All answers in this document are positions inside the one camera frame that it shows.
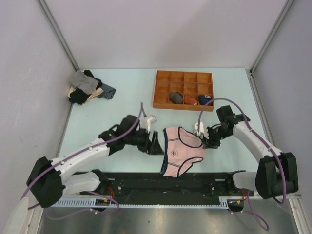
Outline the pink underwear navy trim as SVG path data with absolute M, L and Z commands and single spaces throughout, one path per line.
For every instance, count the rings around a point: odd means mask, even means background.
M 164 159 L 160 173 L 163 176 L 179 178 L 189 171 L 193 164 L 202 162 L 206 152 L 201 139 L 182 127 L 163 129 Z

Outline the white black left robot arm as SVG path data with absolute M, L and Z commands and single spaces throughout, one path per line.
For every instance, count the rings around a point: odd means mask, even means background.
M 155 116 L 138 119 L 127 115 L 120 124 L 102 132 L 87 146 L 70 155 L 54 159 L 39 158 L 26 182 L 27 190 L 42 208 L 51 207 L 65 195 L 80 192 L 104 194 L 108 189 L 108 179 L 101 170 L 92 169 L 83 174 L 77 172 L 88 163 L 123 150 L 126 145 L 136 146 L 148 155 L 163 154 L 158 132 L 151 131 L 155 122 Z

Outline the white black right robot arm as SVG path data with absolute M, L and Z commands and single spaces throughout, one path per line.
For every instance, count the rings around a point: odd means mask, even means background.
M 219 123 L 206 127 L 202 121 L 194 125 L 194 133 L 205 149 L 217 149 L 223 139 L 234 136 L 258 163 L 256 172 L 241 171 L 226 181 L 225 191 L 237 195 L 242 189 L 256 191 L 263 199 L 286 198 L 299 190 L 297 162 L 294 154 L 285 153 L 264 139 L 243 113 L 236 115 L 229 105 L 217 110 Z

